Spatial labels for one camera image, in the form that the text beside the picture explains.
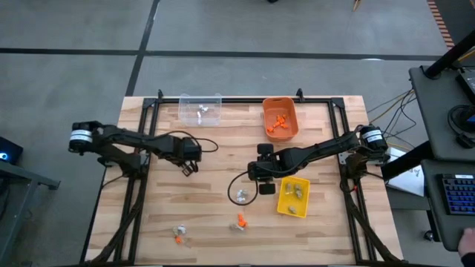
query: yellow container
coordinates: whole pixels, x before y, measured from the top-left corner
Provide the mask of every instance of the yellow container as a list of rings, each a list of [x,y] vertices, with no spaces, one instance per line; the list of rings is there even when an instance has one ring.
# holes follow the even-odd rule
[[[305,218],[309,205],[310,181],[297,177],[285,177],[281,182],[281,192],[277,212]]]

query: dark floor stripe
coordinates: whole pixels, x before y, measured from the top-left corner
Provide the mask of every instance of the dark floor stripe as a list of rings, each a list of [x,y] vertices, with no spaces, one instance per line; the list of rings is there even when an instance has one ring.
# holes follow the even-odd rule
[[[97,55],[97,56],[135,56],[138,50],[100,50],[100,49],[38,49],[38,48],[0,48],[0,53],[23,53],[40,55]]]
[[[132,68],[131,78],[128,80],[127,91],[125,96],[133,96],[135,91],[135,85],[139,78],[140,68],[142,67],[143,57],[145,55],[145,49],[147,49],[148,40],[150,39],[151,29],[154,26],[155,15],[157,14],[158,3],[160,0],[154,0],[150,13],[148,14],[147,25],[143,31],[142,41],[140,42],[139,53],[135,59],[134,67]]]
[[[382,59],[436,61],[441,55],[373,55],[340,53],[280,53],[280,52],[226,52],[226,51],[146,51],[145,56],[173,57],[218,57],[218,58],[261,58],[261,59]]]

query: yellow tray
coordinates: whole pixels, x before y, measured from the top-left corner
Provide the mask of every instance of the yellow tray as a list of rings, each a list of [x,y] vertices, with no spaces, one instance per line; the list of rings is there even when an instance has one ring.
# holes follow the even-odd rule
[[[287,184],[290,184],[290,190],[287,190]],[[302,198],[299,199],[295,194],[295,185],[302,187]],[[281,182],[281,192],[277,212],[290,216],[305,218],[307,216],[307,207],[309,204],[310,181],[297,177],[285,177]],[[289,210],[289,207],[295,208],[295,213]]]

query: person's hand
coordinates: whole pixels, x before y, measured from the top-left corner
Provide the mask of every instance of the person's hand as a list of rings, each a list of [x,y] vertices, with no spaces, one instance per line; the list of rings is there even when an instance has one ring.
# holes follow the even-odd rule
[[[471,252],[475,252],[475,228],[466,228],[459,242],[459,255],[464,257]]]

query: white paper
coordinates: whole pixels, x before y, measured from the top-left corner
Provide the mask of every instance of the white paper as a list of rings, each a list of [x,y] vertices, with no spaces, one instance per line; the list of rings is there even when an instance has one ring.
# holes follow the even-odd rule
[[[392,162],[398,157],[404,155],[405,152],[395,148],[389,148],[386,154],[389,154],[391,156],[389,162]],[[422,173],[421,166],[419,165],[415,168],[410,169],[409,171],[398,175],[397,177],[390,179],[387,186],[423,197],[424,173]]]

